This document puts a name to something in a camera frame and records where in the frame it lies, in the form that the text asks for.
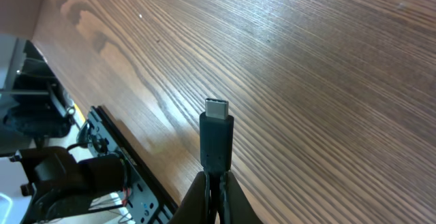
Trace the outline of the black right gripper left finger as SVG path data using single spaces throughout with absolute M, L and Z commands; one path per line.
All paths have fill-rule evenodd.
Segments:
M 206 223 L 207 197 L 206 174 L 197 173 L 181 205 L 168 224 L 203 224 Z

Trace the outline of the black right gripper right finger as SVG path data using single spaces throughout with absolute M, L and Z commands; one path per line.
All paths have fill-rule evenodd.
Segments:
M 262 224 L 232 172 L 220 177 L 219 218 L 223 224 Z

